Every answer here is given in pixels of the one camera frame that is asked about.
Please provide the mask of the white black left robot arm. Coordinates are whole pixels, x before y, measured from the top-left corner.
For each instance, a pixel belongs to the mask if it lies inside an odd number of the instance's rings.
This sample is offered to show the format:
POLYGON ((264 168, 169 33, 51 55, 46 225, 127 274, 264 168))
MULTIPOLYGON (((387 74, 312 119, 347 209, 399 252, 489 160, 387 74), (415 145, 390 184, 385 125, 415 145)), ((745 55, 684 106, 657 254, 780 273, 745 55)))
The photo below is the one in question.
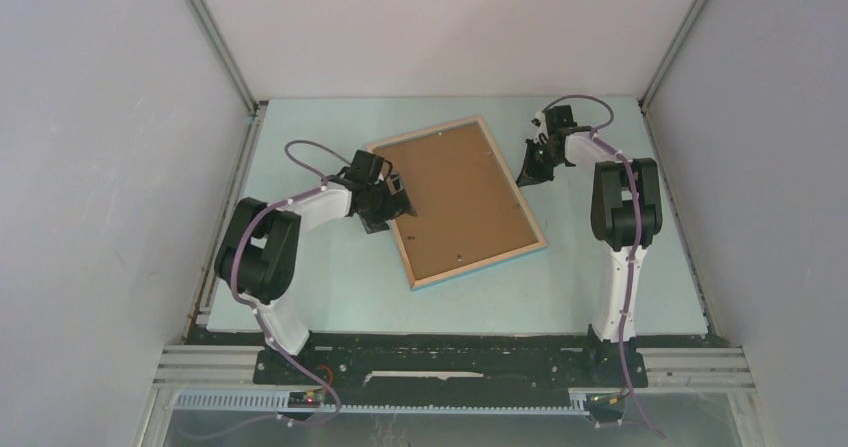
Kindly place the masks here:
POLYGON ((266 343, 282 352, 277 369, 292 383, 316 370, 315 355, 303 347, 310 329, 286 298, 294 279, 300 237, 331 221, 358 217, 366 233, 389 229, 400 216, 415 214, 400 173, 388 159, 359 150, 338 173, 323 176, 310 190, 267 203, 241 199, 214 261, 234 301, 247 306, 266 343))

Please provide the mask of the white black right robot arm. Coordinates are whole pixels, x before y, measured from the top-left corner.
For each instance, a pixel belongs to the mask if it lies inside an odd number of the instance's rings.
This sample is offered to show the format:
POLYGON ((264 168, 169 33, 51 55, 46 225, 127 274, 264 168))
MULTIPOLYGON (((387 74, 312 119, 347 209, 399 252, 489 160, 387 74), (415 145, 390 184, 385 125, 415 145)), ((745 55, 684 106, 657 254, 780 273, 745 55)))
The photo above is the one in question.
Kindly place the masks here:
POLYGON ((635 337, 634 306, 644 258, 663 225, 659 169, 651 158, 629 158, 601 139, 601 127, 580 126, 563 97, 538 111, 533 137, 516 179, 520 187, 554 180, 560 166, 579 167, 592 176, 590 227, 608 262, 599 306, 591 327, 602 342, 626 343, 635 337))

